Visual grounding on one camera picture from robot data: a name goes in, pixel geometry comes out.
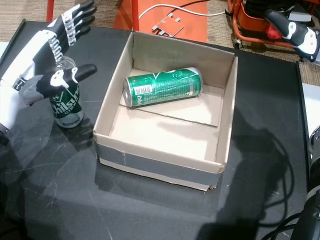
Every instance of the can lid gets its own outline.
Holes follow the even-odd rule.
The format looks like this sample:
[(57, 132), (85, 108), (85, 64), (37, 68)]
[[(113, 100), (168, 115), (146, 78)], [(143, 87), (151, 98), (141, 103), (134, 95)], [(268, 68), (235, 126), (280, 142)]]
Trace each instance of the can lid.
[(195, 68), (195, 67), (187, 67), (187, 68), (185, 68), (185, 69), (188, 69), (188, 70), (194, 72), (195, 74), (199, 75), (199, 78), (200, 78), (200, 80), (201, 80), (201, 89), (200, 89), (200, 94), (201, 94), (201, 93), (202, 93), (202, 90), (203, 90), (203, 88), (204, 88), (204, 80), (203, 80), (203, 78), (202, 78), (201, 72), (199, 71), (198, 68)]
[(127, 107), (132, 107), (132, 96), (131, 96), (131, 88), (129, 85), (129, 80), (126, 77), (123, 84), (123, 98)]

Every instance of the gray tape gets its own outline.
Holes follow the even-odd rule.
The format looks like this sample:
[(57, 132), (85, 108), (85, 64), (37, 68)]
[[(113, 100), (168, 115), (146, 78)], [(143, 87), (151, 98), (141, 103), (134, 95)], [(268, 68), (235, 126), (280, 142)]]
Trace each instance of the gray tape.
[(99, 157), (129, 168), (203, 185), (215, 185), (221, 173), (211, 173), (118, 151), (95, 142)]

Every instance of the box wall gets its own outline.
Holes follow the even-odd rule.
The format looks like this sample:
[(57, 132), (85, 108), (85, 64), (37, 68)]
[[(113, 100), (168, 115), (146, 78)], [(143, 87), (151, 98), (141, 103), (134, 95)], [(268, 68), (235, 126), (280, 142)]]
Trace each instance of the box wall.
[(234, 118), (236, 87), (237, 87), (238, 58), (234, 58), (229, 79), (224, 91), (223, 107), (220, 121), (220, 131), (215, 161), (224, 164), (228, 160), (232, 122)]
[(117, 168), (121, 170), (129, 168), (132, 173), (136, 173), (134, 170), (141, 171), (138, 174), (146, 177), (158, 178), (162, 176), (158, 179), (166, 179), (165, 181), (170, 180), (167, 182), (174, 184), (181, 184), (180, 181), (186, 181), (194, 185), (206, 186), (207, 189), (209, 185), (216, 184), (220, 177), (219, 173), (210, 173), (167, 162), (154, 161), (149, 158), (123, 153), (101, 145), (97, 145), (96, 147), (99, 156), (107, 156), (107, 158), (100, 157), (100, 162), (103, 164), (111, 167), (117, 165)]
[(135, 32), (133, 59), (134, 68), (153, 73), (196, 67), (205, 84), (224, 89), (234, 54), (175, 38)]
[(124, 80), (130, 74), (133, 65), (132, 45), (133, 33), (130, 34), (124, 46), (123, 52), (110, 80), (108, 90), (104, 96), (103, 103), (93, 129), (94, 133), (98, 132), (101, 135), (108, 135), (111, 130), (114, 118), (105, 116), (115, 116), (117, 112), (124, 84), (123, 81), (118, 81), (118, 79)]

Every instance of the white cable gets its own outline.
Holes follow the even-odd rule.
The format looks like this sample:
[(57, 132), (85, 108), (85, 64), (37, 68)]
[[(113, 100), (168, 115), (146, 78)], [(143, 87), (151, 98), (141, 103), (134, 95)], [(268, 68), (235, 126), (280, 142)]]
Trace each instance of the white cable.
[(139, 16), (139, 19), (145, 15), (148, 11), (150, 11), (151, 9), (153, 8), (156, 8), (156, 7), (169, 7), (169, 8), (173, 8), (173, 9), (179, 9), (181, 11), (185, 11), (187, 13), (190, 13), (190, 14), (194, 14), (194, 15), (199, 15), (199, 16), (204, 16), (204, 17), (214, 17), (214, 16), (218, 16), (218, 15), (221, 15), (221, 14), (224, 14), (225, 12), (219, 12), (219, 13), (214, 13), (214, 14), (204, 14), (204, 13), (199, 13), (199, 12), (194, 12), (194, 11), (190, 11), (188, 9), (185, 9), (185, 8), (182, 8), (180, 6), (175, 6), (175, 5), (171, 5), (171, 4), (156, 4), (156, 5), (153, 5), (151, 7), (149, 7), (148, 9), (144, 10), (143, 13), (140, 14)]

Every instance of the green beer can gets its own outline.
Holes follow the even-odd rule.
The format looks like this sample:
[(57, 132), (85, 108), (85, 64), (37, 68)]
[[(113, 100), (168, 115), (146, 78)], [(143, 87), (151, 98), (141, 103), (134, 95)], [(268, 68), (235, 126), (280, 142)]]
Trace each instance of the green beer can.
[[(56, 71), (74, 67), (76, 67), (75, 62), (66, 56), (56, 63)], [(54, 120), (60, 127), (71, 129), (83, 120), (84, 112), (79, 104), (79, 96), (79, 85), (76, 85), (49, 98)]]
[(198, 69), (178, 70), (130, 76), (124, 81), (123, 97), (128, 107), (191, 98), (202, 92), (203, 79)]

